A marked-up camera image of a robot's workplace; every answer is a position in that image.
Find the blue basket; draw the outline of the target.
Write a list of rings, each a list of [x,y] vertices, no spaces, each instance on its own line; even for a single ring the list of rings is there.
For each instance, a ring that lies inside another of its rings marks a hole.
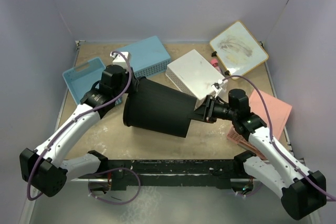
[[[130,53],[129,63],[137,78],[148,78],[165,72],[167,65],[172,61],[157,36],[120,47],[117,51]]]
[[[63,72],[63,79],[76,105],[80,104],[80,100],[92,88],[92,85],[101,79],[105,68],[102,60],[95,57]]]

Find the white plastic basket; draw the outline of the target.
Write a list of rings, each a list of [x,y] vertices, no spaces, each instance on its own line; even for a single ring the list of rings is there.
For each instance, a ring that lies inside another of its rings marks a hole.
[[[165,75],[182,92],[203,101],[215,95],[212,85],[224,76],[197,50],[193,49],[167,65]]]

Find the large black plastic bucket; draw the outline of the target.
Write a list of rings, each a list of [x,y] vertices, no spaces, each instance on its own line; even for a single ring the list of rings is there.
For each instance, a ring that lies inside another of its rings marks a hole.
[[[136,92],[127,96],[123,123],[185,138],[196,101],[194,96],[143,77]]]

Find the pink plastic basket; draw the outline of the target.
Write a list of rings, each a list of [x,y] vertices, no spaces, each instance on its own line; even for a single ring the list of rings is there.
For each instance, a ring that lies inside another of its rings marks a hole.
[[[285,143],[286,139],[284,137],[283,131],[290,115],[292,106],[263,91],[260,91],[260,93],[266,103],[266,107],[270,115],[272,133],[278,141]],[[265,108],[256,90],[254,90],[249,97],[249,105],[251,111],[260,116],[261,119],[266,122],[267,125],[269,125]],[[239,145],[240,147],[254,152],[262,160],[266,160],[266,157],[259,151],[259,149],[250,144],[250,142],[246,141],[234,130],[233,127],[230,128],[227,134],[227,138],[229,141]]]

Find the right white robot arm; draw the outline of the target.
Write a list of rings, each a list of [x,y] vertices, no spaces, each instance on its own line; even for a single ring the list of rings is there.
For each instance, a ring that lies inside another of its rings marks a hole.
[[[250,175],[272,190],[281,201],[287,214],[294,220],[323,207],[327,203],[325,176],[312,172],[292,156],[274,137],[270,124],[266,124],[249,106],[242,89],[232,89],[228,102],[210,95],[191,113],[191,119],[213,123],[217,119],[229,120],[236,132],[252,143],[268,160],[245,153],[236,156],[234,173],[238,177]]]

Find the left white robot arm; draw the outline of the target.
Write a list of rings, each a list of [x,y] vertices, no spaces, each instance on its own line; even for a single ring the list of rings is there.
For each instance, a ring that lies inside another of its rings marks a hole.
[[[20,156],[22,178],[27,182],[30,201],[41,195],[53,197],[69,180],[93,174],[104,177],[108,158],[97,151],[66,160],[65,157],[81,137],[116,105],[116,100],[135,90],[136,77],[130,65],[108,65],[89,91],[82,97],[68,120],[35,149],[24,149]]]

